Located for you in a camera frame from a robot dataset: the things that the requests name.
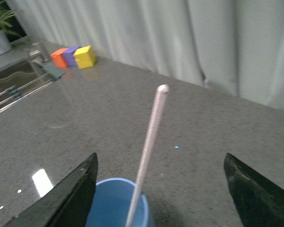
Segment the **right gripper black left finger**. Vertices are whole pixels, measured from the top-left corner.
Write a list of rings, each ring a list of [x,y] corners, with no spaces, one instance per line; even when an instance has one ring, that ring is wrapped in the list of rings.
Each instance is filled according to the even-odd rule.
[[[44,197],[6,227],[84,227],[93,203],[98,157],[91,154]]]

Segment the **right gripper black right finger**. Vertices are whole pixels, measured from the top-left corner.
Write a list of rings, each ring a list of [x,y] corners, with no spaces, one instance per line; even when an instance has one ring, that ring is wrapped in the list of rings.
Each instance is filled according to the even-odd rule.
[[[284,227],[284,190],[227,153],[223,168],[230,195],[245,227]]]

